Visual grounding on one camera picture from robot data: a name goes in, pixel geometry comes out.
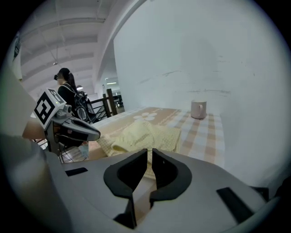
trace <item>wooden railing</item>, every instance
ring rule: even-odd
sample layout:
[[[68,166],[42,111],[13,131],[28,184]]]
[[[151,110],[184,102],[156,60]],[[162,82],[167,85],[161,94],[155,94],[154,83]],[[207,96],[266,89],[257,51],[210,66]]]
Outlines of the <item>wooden railing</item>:
[[[106,90],[108,97],[106,97],[106,94],[103,94],[103,98],[99,99],[99,100],[95,100],[92,101],[91,104],[93,106],[93,104],[96,103],[100,103],[102,102],[102,105],[94,107],[93,106],[93,110],[98,109],[95,114],[96,114],[96,118],[101,121],[104,117],[111,117],[112,115],[117,115],[117,110],[114,104],[114,99],[113,99],[113,95],[112,95],[112,91],[111,89],[107,89]]]

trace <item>pink mug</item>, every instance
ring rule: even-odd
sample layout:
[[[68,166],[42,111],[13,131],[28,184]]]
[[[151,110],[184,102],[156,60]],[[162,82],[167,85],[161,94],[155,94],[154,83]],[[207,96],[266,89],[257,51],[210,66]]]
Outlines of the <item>pink mug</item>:
[[[206,101],[192,100],[191,117],[195,119],[203,119],[206,117]]]

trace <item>lamp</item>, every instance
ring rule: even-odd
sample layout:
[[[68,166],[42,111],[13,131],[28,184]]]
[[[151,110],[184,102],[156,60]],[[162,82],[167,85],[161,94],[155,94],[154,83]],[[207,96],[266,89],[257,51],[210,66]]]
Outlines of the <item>lamp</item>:
[[[79,91],[79,90],[82,90],[83,89],[83,87],[81,86],[81,85],[78,85],[77,86],[77,90]]]

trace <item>yellow cloth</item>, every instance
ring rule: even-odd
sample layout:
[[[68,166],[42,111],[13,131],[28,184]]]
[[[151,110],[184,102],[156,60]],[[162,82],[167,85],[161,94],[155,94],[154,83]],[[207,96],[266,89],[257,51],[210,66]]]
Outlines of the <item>yellow cloth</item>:
[[[97,141],[107,156],[148,149],[148,169],[145,176],[155,179],[151,169],[152,148],[179,153],[180,133],[178,128],[152,125],[148,121],[135,121],[117,137],[101,136]]]

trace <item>ceiling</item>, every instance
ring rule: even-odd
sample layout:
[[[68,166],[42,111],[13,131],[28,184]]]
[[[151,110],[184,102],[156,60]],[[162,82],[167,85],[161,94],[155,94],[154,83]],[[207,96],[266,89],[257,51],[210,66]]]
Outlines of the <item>ceiling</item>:
[[[76,85],[94,93],[93,56],[98,32],[116,0],[49,0],[20,29],[23,86],[37,99],[68,68]]]

